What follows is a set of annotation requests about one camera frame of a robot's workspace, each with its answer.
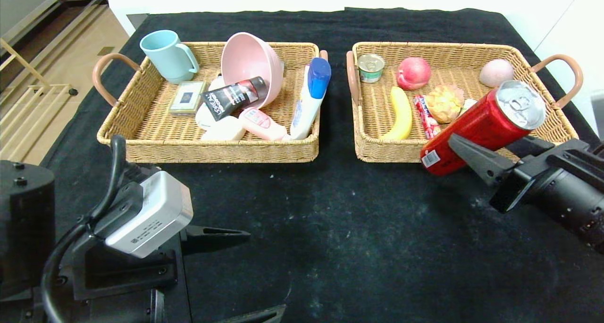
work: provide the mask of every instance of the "red snack package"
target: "red snack package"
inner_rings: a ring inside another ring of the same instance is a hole
[[[423,125],[426,138],[431,140],[436,136],[436,134],[438,134],[438,132],[440,132],[438,121],[436,121],[436,119],[430,115],[430,111],[428,111],[426,100],[423,95],[416,95],[413,100],[413,104],[416,106],[417,111],[419,111],[421,125]]]

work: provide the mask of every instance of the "woven basket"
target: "woven basket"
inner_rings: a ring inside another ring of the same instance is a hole
[[[193,80],[211,82],[220,73],[224,42],[186,44],[199,61]],[[283,86],[278,97],[262,110],[278,124],[289,127],[304,80],[304,66],[319,56],[312,43],[269,43],[285,62]],[[100,72],[112,59],[125,61],[136,74],[118,101],[100,83]],[[126,138],[130,162],[151,163],[302,163],[319,154],[319,116],[309,136],[296,141],[264,141],[247,132],[240,141],[202,141],[204,130],[192,117],[174,117],[168,106],[177,85],[162,78],[145,57],[138,66],[121,54],[108,54],[93,72],[95,87],[114,106],[97,133],[97,140],[109,145],[114,134]]]
[[[378,54],[386,66],[376,83],[361,83],[358,78],[357,58],[364,54]],[[411,105],[418,94],[429,93],[436,85],[453,84],[464,89],[465,95],[479,99],[486,95],[489,87],[482,85],[478,76],[481,68],[493,59],[506,59],[514,69],[516,80],[533,87],[546,104],[546,120],[532,134],[544,140],[560,144],[578,138],[568,119],[561,111],[576,94],[582,83],[582,74],[576,62],[565,56],[550,57],[535,67],[530,67],[520,51],[511,46],[494,44],[456,43],[377,43],[362,42],[354,45],[347,54],[350,93],[353,99],[354,149],[356,156],[365,162],[420,162],[421,147],[426,144],[419,114],[412,106],[412,130],[406,140],[380,140],[379,137],[394,125],[394,110],[390,101],[390,89],[397,86],[396,74],[401,61],[407,57],[422,57],[431,66],[429,83],[416,91],[406,91]],[[564,59],[576,76],[576,85],[566,97],[554,101],[537,74],[539,69],[553,59]],[[501,149],[500,154],[518,160],[510,151]]]

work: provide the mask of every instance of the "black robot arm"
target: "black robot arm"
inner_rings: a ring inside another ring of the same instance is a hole
[[[531,136],[507,149],[517,163],[457,134],[449,146],[489,186],[498,187],[492,207],[507,213],[532,203],[587,246],[604,254],[604,146],[569,140],[555,146]]]

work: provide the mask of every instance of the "black tube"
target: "black tube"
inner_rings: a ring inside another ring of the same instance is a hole
[[[106,213],[119,190],[123,170],[126,166],[126,140],[124,137],[119,135],[113,136],[111,138],[111,148],[113,151],[111,175],[104,198],[92,209],[92,211],[90,211],[87,218],[84,218],[84,220],[74,225],[67,233],[65,233],[65,235],[63,235],[63,237],[61,237],[44,265],[41,280],[42,302],[44,310],[52,323],[68,322],[61,314],[55,300],[56,288],[54,282],[59,276],[59,264],[61,263],[63,255],[69,246],[86,231],[88,224],[96,224],[101,216]]]
[[[52,253],[46,261],[46,265],[44,265],[41,281],[42,303],[44,304],[44,311],[52,323],[69,322],[69,320],[65,319],[63,314],[61,314],[59,306],[56,303],[56,286],[54,282],[59,276],[59,264],[61,263],[65,251],[67,251],[67,248],[71,246],[71,243],[78,239],[84,231],[86,231],[85,224],[76,224],[69,229],[69,231],[59,240],[54,250],[52,250]]]
[[[126,140],[123,136],[115,135],[111,137],[111,149],[113,151],[113,160],[109,186],[103,200],[89,214],[89,222],[91,224],[96,224],[114,201],[115,195],[119,190],[119,184],[121,183],[122,172],[126,165]]]

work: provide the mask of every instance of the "barcode label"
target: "barcode label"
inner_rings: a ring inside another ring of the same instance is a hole
[[[433,149],[421,158],[421,162],[423,163],[423,166],[430,167],[440,162],[440,157],[436,154],[436,150]]]

